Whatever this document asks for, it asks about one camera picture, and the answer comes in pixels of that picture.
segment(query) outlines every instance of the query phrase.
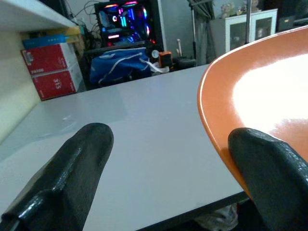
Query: blue bag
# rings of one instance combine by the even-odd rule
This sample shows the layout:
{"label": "blue bag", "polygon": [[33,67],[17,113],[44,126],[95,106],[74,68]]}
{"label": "blue bag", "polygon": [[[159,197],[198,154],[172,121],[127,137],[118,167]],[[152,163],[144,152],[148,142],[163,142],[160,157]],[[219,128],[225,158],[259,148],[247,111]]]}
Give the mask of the blue bag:
{"label": "blue bag", "polygon": [[130,76],[133,71],[137,71],[139,77],[151,76],[148,62],[145,47],[107,51],[92,60],[90,82],[92,84],[118,82]]}

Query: red box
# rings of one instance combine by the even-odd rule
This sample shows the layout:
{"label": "red box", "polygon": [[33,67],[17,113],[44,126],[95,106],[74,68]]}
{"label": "red box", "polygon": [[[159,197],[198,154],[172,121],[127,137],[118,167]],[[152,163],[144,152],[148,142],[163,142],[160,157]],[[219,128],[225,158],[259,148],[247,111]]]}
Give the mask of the red box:
{"label": "red box", "polygon": [[64,71],[35,75],[32,80],[41,100],[47,100],[77,92],[82,74],[78,63],[75,63]]}
{"label": "red box", "polygon": [[65,70],[77,62],[74,47],[70,43],[22,50],[21,53],[30,75]]}

